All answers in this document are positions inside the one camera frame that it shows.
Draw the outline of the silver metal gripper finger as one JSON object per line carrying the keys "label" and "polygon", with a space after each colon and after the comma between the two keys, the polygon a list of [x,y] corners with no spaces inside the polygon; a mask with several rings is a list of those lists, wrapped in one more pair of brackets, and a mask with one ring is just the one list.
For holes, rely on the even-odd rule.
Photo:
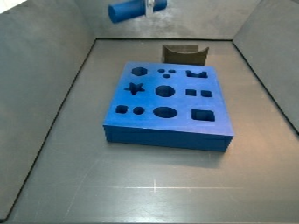
{"label": "silver metal gripper finger", "polygon": [[146,17],[149,17],[154,10],[153,10],[153,7],[154,7],[154,0],[144,0],[144,15]]}

